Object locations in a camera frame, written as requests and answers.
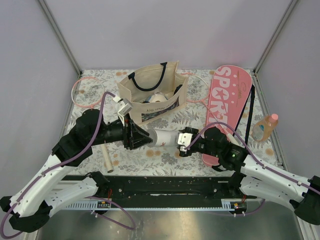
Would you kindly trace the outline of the pink racket cover bag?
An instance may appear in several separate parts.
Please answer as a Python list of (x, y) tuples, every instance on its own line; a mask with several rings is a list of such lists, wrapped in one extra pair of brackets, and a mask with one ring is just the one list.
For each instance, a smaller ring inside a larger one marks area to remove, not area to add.
[(212, 77), (205, 124), (223, 122), (237, 129), (253, 85), (250, 73), (235, 65), (218, 67)]

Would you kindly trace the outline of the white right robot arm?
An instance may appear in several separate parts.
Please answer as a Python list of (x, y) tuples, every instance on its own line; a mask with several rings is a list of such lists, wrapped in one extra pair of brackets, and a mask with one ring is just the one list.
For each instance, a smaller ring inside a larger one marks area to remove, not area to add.
[(320, 178), (303, 177), (254, 156), (245, 146), (230, 142), (217, 127), (198, 131), (186, 127), (178, 134), (179, 155), (200, 153), (216, 157), (223, 168), (232, 171), (228, 194), (233, 198), (253, 196), (282, 205), (303, 221), (320, 224)]

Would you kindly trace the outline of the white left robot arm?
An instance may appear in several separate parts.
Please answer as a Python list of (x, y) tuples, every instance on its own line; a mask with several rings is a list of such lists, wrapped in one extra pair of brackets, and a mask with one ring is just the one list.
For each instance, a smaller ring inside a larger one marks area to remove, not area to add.
[(52, 149), (43, 167), (19, 193), (4, 196), (0, 207), (14, 230), (32, 233), (66, 206), (87, 197), (108, 195), (108, 181), (100, 171), (88, 173), (84, 179), (61, 193), (53, 188), (85, 159), (93, 154), (92, 147), (122, 142), (127, 150), (135, 150), (151, 143), (149, 133), (125, 115), (104, 123), (103, 114), (89, 109), (76, 120), (75, 126)]

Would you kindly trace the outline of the pink badminton racket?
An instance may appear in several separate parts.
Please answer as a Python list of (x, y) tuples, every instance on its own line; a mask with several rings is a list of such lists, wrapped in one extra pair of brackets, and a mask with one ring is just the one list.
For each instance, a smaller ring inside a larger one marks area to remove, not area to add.
[(208, 106), (208, 99), (210, 95), (208, 83), (203, 78), (192, 72), (183, 72), (180, 74), (182, 76), (188, 76), (190, 80), (187, 90), (187, 102), (204, 105), (204, 107), (208, 110), (209, 116), (213, 117), (213, 121), (218, 122), (219, 119), (215, 117)]
[(100, 110), (104, 92), (105, 88), (97, 78), (82, 77), (71, 89), (71, 100), (76, 110)]

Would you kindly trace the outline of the white shuttlecock tube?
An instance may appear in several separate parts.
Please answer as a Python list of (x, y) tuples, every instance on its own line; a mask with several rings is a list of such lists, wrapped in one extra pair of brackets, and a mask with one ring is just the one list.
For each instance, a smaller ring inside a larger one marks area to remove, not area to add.
[(152, 138), (152, 142), (147, 146), (154, 147), (177, 147), (179, 131), (169, 131), (160, 129), (148, 129), (149, 137)]

